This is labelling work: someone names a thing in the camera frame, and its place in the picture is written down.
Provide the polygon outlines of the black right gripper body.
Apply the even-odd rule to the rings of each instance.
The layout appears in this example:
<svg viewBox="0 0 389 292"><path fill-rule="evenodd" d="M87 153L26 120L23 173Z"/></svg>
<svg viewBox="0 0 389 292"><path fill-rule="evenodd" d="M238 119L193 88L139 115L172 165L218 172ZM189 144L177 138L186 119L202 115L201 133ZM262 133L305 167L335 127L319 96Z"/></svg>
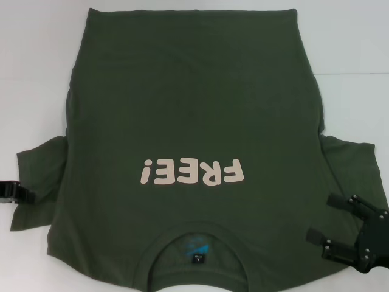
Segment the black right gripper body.
<svg viewBox="0 0 389 292"><path fill-rule="evenodd" d="M388 268L388 211L353 206L351 213L363 221L354 244L355 258L350 266L360 273L376 267Z"/></svg>

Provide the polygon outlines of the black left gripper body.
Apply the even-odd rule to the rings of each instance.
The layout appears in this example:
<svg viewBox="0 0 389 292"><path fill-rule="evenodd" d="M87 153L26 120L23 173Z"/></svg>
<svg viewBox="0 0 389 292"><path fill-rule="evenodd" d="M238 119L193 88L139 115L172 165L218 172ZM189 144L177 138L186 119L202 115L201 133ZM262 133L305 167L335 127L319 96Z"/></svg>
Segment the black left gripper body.
<svg viewBox="0 0 389 292"><path fill-rule="evenodd" d="M19 181L1 181L1 203L18 203L19 202Z"/></svg>

